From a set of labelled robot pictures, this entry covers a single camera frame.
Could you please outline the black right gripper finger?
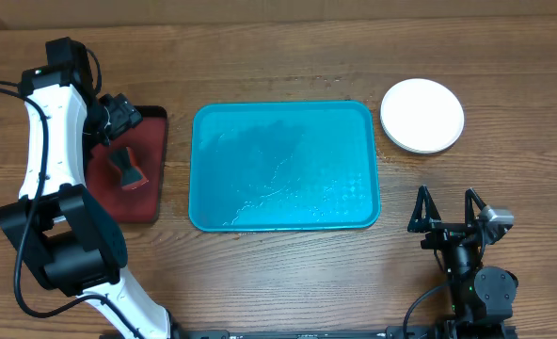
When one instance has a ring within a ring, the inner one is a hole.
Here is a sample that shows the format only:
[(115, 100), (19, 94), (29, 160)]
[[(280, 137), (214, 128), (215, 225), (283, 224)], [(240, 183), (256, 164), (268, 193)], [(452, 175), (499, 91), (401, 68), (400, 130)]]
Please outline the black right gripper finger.
[(441, 216), (427, 186), (420, 186), (407, 231), (409, 233), (429, 233), (433, 232), (440, 223)]
[(479, 208), (479, 211), (482, 211), (486, 207), (486, 203), (473, 188), (469, 188), (465, 192), (465, 223), (467, 225), (471, 225), (476, 218), (475, 206)]

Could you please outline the pink white plastic plate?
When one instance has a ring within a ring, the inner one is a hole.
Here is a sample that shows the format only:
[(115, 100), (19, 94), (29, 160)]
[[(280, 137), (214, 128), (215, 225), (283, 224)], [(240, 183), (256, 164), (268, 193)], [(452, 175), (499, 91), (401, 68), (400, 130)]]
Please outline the pink white plastic plate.
[(383, 97), (379, 118), (393, 143), (420, 154), (450, 148), (465, 126), (464, 108), (456, 95), (440, 83), (423, 78), (392, 86)]

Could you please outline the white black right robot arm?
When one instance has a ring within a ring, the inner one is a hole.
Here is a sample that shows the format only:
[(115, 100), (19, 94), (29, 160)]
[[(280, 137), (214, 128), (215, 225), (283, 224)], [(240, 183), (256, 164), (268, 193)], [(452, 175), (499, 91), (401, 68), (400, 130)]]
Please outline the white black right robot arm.
[[(513, 225), (511, 211), (485, 203), (472, 188), (465, 192), (464, 221), (445, 222), (428, 188), (419, 188), (407, 230), (424, 235), (421, 248), (433, 252), (446, 281), (409, 306), (402, 324), (404, 338), (517, 337), (516, 329), (504, 321), (513, 316), (518, 279), (508, 270), (483, 264), (486, 248), (501, 240)], [(419, 304), (445, 289), (454, 314), (432, 328), (410, 329), (410, 317)]]

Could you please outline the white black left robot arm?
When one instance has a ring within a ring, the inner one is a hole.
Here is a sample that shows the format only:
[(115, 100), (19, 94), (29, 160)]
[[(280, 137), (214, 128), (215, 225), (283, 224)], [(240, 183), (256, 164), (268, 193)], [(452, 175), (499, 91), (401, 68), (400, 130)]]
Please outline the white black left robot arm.
[(59, 315), (86, 302), (121, 338), (181, 338), (171, 313), (127, 267), (118, 223), (87, 189), (88, 152), (146, 118), (122, 94), (102, 95), (97, 58), (69, 37), (46, 42), (46, 65), (26, 70), (12, 96), (28, 113), (28, 161), (0, 227), (17, 251), (13, 293), (24, 313)]

